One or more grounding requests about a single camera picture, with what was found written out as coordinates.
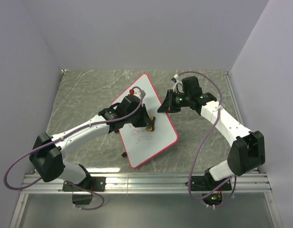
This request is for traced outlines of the red-framed whiteboard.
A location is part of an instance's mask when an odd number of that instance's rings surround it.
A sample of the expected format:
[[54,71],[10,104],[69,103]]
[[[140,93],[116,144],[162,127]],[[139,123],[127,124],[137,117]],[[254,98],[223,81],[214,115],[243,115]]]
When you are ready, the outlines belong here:
[[155,123],[153,127],[140,128],[128,123],[119,130],[129,164],[133,169],[159,155],[178,140],[178,134],[169,116],[166,113],[157,112],[161,106],[161,100],[147,74],[136,79],[113,103],[121,102],[128,95],[129,90],[135,86],[145,91],[143,104],[146,106],[148,115],[155,117]]

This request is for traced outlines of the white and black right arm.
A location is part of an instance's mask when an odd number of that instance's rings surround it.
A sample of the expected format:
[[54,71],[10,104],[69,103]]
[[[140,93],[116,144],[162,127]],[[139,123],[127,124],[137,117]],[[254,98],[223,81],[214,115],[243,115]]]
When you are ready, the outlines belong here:
[[241,176],[265,163],[264,136],[260,131],[252,132],[234,119],[211,93],[203,93],[198,78],[190,76],[180,79],[176,74],[174,86],[167,91],[158,113],[178,113],[189,107],[212,123],[227,140],[231,149],[225,161],[209,168],[204,178],[205,186],[215,190],[221,180]]

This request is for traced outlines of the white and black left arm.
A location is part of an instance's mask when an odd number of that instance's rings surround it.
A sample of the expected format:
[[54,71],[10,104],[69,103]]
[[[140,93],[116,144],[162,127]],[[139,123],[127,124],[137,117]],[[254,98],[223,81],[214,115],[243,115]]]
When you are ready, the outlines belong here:
[[87,190],[90,174],[83,165],[65,161],[66,155],[92,139],[119,132],[126,124],[138,128],[153,127],[154,123],[142,103],[144,96],[145,93],[127,95],[120,103],[103,109],[77,127],[53,136],[39,135],[29,160],[42,180],[62,179],[72,182],[79,191]]

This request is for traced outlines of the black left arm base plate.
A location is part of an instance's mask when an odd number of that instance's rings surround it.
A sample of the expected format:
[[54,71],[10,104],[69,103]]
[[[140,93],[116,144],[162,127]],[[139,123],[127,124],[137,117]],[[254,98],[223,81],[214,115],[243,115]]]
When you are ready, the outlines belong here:
[[62,187],[64,192],[94,191],[103,192],[105,190],[106,177],[86,177],[81,183],[73,185],[70,181],[65,181]]

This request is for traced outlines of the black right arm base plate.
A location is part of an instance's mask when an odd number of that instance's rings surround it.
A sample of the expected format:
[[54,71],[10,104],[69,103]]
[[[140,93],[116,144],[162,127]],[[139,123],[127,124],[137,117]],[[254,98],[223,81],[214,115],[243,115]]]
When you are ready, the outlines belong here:
[[222,185],[220,189],[222,191],[232,190],[232,185],[228,178],[215,181],[210,174],[205,174],[204,176],[192,176],[191,191],[212,191],[224,181],[227,181],[227,182],[224,185]]

